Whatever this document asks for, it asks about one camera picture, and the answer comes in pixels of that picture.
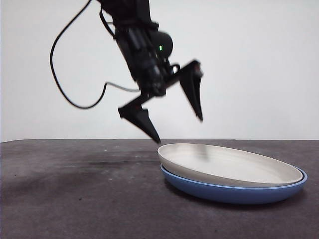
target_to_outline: black cable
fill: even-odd
[[[103,87],[103,91],[101,93],[101,96],[99,97],[99,99],[97,100],[97,102],[95,102],[94,104],[90,105],[90,106],[80,106],[76,103],[73,103],[67,96],[66,94],[64,93],[64,91],[62,90],[61,86],[60,86],[60,83],[56,77],[56,74],[55,74],[55,71],[54,71],[54,66],[53,66],[53,52],[54,52],[54,49],[55,49],[55,46],[56,46],[56,43],[58,42],[58,40],[60,39],[60,37],[62,36],[62,34],[65,32],[65,30],[75,21],[75,19],[88,7],[88,5],[90,4],[92,0],[89,0],[86,5],[75,15],[75,17],[73,17],[73,19],[63,28],[63,30],[60,32],[60,34],[56,37],[56,39],[54,40],[53,42],[53,45],[52,45],[52,48],[51,48],[51,53],[50,53],[50,66],[51,66],[51,71],[52,71],[52,74],[53,74],[53,77],[54,77],[54,80],[55,80],[55,83],[56,85],[58,86],[61,94],[65,97],[65,99],[73,106],[77,107],[77,108],[80,108],[80,109],[84,109],[84,110],[87,110],[87,109],[90,109],[90,108],[93,108],[94,106],[96,106],[100,101],[101,99],[103,98],[104,94],[105,94],[105,89],[106,89],[106,85],[107,84],[110,84],[110,85],[113,85],[119,89],[122,89],[122,90],[125,90],[125,91],[129,91],[129,92],[138,92],[139,90],[132,90],[132,89],[128,89],[128,88],[125,88],[125,87],[121,87],[117,84],[114,84],[114,83],[111,83],[111,82],[106,82],[104,84],[104,87]]]
[[[100,10],[99,16],[100,16],[100,19],[101,19],[103,25],[105,26],[105,28],[109,32],[109,34],[113,37],[113,39],[115,39],[114,32],[111,30],[111,28],[109,27],[108,23],[106,22],[106,20],[105,20],[105,18],[103,16],[102,7],[101,7],[101,10]]]

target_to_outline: blue plate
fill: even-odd
[[[163,165],[160,168],[169,183],[179,190],[193,196],[212,201],[233,204],[265,204],[284,200],[299,192],[307,181],[307,174],[299,169],[301,181],[285,186],[268,188],[244,188],[202,183],[179,177],[168,172]]]

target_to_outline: stacked plates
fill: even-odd
[[[203,144],[167,144],[158,149],[161,169],[176,188],[194,196],[236,204],[286,199],[307,175],[287,163],[241,150]]]

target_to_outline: white background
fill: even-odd
[[[117,109],[136,93],[107,87],[92,110],[68,104],[49,51],[85,0],[1,1],[1,141],[148,138]],[[200,123],[177,84],[144,104],[162,139],[319,139],[318,0],[150,0],[174,42],[171,62],[202,63]],[[59,41],[67,95],[88,105],[105,81],[136,88],[93,1]]]

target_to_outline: plate rim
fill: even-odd
[[[191,180],[191,179],[188,179],[188,178],[183,178],[183,177],[180,177],[176,174],[173,174],[171,172],[169,172],[168,170],[166,170],[164,168],[164,166],[162,164],[160,164],[160,169],[164,172],[164,173],[167,173],[169,174],[170,176],[172,177],[175,177],[177,179],[180,179],[180,180],[183,180],[183,181],[188,181],[190,183],[195,183],[195,184],[200,184],[200,185],[205,185],[205,186],[210,186],[210,187],[218,187],[218,188],[227,188],[227,189],[238,189],[238,190],[274,190],[274,189],[283,189],[283,188],[290,188],[290,187],[295,187],[295,186],[298,186],[300,184],[303,184],[307,181],[308,179],[308,176],[307,174],[305,173],[305,171],[303,171],[302,169],[296,167],[296,166],[293,166],[294,168],[298,169],[301,174],[303,175],[303,178],[302,180],[296,182],[296,183],[293,183],[293,184],[289,184],[289,185],[283,185],[283,186],[276,186],[276,187],[235,187],[235,186],[225,186],[225,185],[218,185],[218,184],[211,184],[211,183],[204,183],[204,182],[199,182],[199,181],[194,181],[194,180]]]

